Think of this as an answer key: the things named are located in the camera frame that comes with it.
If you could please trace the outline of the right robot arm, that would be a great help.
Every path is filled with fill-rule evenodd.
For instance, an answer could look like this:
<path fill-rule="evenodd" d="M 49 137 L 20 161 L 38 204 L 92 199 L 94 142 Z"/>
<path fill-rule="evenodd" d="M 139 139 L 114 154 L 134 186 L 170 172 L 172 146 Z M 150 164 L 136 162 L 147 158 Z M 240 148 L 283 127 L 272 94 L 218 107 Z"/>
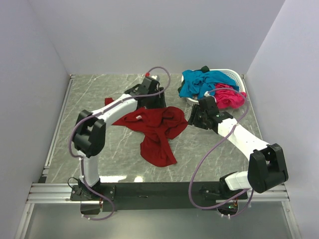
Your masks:
<path fill-rule="evenodd" d="M 213 97 L 205 97 L 192 107 L 189 125 L 211 129 L 226 138 L 248 159 L 248 170 L 233 172 L 219 179 L 217 195 L 229 199 L 244 189 L 263 193 L 289 178 L 284 151 L 246 130 L 228 112 L 221 112 Z"/>

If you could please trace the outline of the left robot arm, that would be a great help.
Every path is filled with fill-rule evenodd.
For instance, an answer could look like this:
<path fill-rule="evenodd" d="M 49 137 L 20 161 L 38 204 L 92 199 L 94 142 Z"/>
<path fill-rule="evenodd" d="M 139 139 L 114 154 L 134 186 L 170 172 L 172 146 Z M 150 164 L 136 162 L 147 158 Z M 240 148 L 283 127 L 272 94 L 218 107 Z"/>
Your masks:
<path fill-rule="evenodd" d="M 123 116 L 139 108 L 165 107 L 164 88 L 160 87 L 159 77 L 147 73 L 142 83 L 125 91 L 108 106 L 89 112 L 80 112 L 75 128 L 71 133 L 71 142 L 76 153 L 73 157 L 80 160 L 80 181 L 84 184 L 82 194 L 88 200 L 99 196 L 100 182 L 98 173 L 98 154 L 105 145 L 106 130 Z"/>

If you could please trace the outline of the red t-shirt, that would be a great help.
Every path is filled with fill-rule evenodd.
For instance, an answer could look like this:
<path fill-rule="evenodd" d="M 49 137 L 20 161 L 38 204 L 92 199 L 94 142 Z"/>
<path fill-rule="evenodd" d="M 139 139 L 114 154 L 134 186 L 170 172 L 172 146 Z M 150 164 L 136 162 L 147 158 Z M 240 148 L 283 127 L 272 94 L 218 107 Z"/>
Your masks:
<path fill-rule="evenodd" d="M 177 164 L 168 141 L 179 136 L 188 122 L 184 112 L 177 107 L 142 107 L 121 117 L 113 125 L 143 133 L 145 137 L 140 144 L 142 158 L 156 167 L 167 167 Z"/>

